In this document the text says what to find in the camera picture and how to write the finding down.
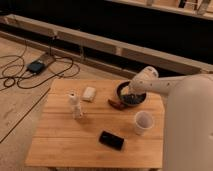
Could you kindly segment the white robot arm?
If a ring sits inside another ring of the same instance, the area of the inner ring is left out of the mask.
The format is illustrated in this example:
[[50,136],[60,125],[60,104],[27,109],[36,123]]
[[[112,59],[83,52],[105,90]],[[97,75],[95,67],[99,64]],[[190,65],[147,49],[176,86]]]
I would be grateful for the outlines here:
[[213,171],[213,74],[159,78],[146,67],[129,90],[167,97],[162,171]]

